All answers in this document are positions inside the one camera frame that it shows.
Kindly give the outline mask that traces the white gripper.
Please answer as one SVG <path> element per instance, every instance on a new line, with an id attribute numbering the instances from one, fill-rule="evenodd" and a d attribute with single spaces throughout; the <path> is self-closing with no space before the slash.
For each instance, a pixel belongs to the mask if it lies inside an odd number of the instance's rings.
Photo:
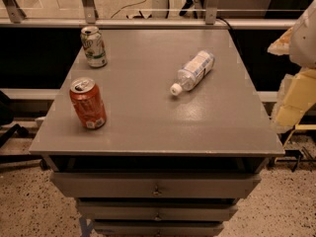
<path id="1" fill-rule="evenodd" d="M 301 68 L 295 75 L 286 74 L 276 95 L 271 115 L 271 128 L 286 133 L 301 121 L 316 104 L 316 0 L 277 40 L 270 44 L 268 53 L 289 55 L 291 62 Z"/>

